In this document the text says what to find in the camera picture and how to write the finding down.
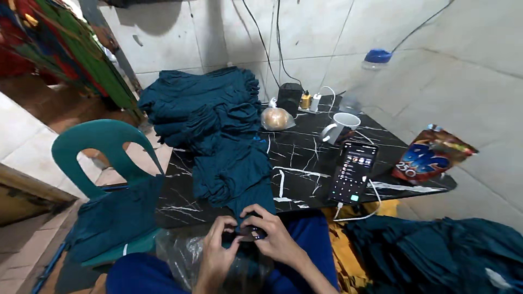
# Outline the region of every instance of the white wall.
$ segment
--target white wall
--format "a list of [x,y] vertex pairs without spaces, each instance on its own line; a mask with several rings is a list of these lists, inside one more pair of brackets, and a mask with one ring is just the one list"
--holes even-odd
[[458,188],[402,200],[422,219],[481,217],[523,232],[523,2],[456,0],[404,43],[361,100],[410,142],[437,123],[480,150]]
[[[0,162],[76,197],[86,198],[53,160],[51,146],[57,137],[58,134],[0,93]],[[100,176],[101,169],[83,153],[77,159],[91,180]]]
[[[448,0],[281,0],[280,33],[287,71],[315,93],[339,93],[372,48],[391,50]],[[246,0],[279,83],[293,82],[278,64],[276,1]],[[142,87],[161,70],[202,74],[228,62],[260,80],[260,99],[277,96],[258,31],[241,0],[192,0],[100,10]],[[135,41],[136,35],[140,46]]]

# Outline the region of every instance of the smartphone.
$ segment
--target smartphone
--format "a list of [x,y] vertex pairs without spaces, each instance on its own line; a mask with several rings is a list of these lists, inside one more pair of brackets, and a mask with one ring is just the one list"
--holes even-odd
[[345,142],[336,164],[329,199],[349,205],[357,204],[365,192],[377,155],[376,145]]

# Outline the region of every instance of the plastic bag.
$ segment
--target plastic bag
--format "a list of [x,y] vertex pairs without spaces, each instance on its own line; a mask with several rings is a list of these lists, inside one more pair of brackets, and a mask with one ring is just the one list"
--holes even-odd
[[392,175],[419,185],[478,152],[442,127],[431,123],[412,141],[392,170]]
[[261,126],[267,131],[281,131],[294,127],[296,123],[285,109],[276,107],[276,98],[269,102],[269,107],[261,113]]
[[[198,271],[203,250],[203,238],[207,235],[210,224],[161,230],[155,237],[156,255],[165,261],[173,273],[174,280],[180,286],[191,292],[198,279]],[[269,257],[259,253],[259,258],[253,262],[245,257],[242,248],[256,246],[253,242],[242,242],[236,258],[231,265],[227,278],[218,293],[255,294],[262,288],[265,277],[274,267]]]

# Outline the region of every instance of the hand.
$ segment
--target hand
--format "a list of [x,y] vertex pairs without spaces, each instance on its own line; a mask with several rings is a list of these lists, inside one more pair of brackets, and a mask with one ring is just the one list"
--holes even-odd
[[291,238],[289,232],[280,218],[265,210],[258,204],[249,205],[243,209],[240,217],[255,211],[262,218],[251,216],[242,222],[240,227],[254,225],[262,228],[267,233],[265,239],[256,240],[254,243],[260,252],[272,259],[296,269],[304,261],[309,261],[307,253]]
[[238,223],[230,216],[217,217],[209,233],[203,239],[203,258],[193,293],[216,292],[227,276],[242,237],[236,237],[229,249],[223,248],[222,233],[234,231],[226,228],[226,225],[236,226]]

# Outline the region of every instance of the charging cable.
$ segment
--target charging cable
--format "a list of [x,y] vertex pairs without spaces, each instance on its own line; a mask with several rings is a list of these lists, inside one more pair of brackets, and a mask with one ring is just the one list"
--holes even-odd
[[329,87],[329,86],[323,86],[323,87],[321,87],[320,90],[318,91],[318,94],[316,94],[316,95],[320,96],[320,98],[322,97],[322,95],[320,95],[320,92],[321,92],[321,90],[322,90],[323,88],[329,88],[329,90],[332,91],[332,103],[331,103],[331,107],[328,109],[328,112],[329,112],[328,117],[329,117],[329,118],[332,118],[332,117],[331,117],[331,110],[332,110],[332,107],[334,106],[334,101],[336,101],[336,93],[334,92],[334,90],[332,90],[331,87]]
[[355,132],[358,133],[358,134],[360,134],[360,135],[362,135],[363,138],[369,140],[369,142],[370,142],[372,145],[375,145],[374,142],[373,142],[372,140],[370,140],[369,137],[367,137],[366,135],[364,135],[364,134],[362,134],[362,133],[360,133],[360,132],[358,132],[358,131],[355,131]]
[[[362,134],[362,133],[360,133],[358,131],[356,131],[356,133],[362,135],[365,139],[369,140],[369,142],[374,145],[374,142],[372,140],[370,140],[367,136],[365,136],[364,134]],[[381,207],[381,197],[380,197],[380,194],[378,193],[378,191],[376,190],[376,186],[374,185],[374,183],[370,179],[369,179],[369,183],[372,186],[372,189],[374,190],[374,193],[376,194],[376,197],[378,198],[378,207],[376,207],[376,210],[373,213],[371,213],[371,214],[369,214],[367,216],[364,216],[364,217],[360,217],[360,218],[336,219],[338,217],[339,211],[343,207],[343,203],[342,202],[338,202],[338,206],[337,206],[338,209],[336,211],[336,214],[334,215],[334,219],[333,219],[334,221],[364,220],[364,219],[369,218],[369,217],[375,215],[376,213],[378,213],[378,211],[380,210],[380,207]]]

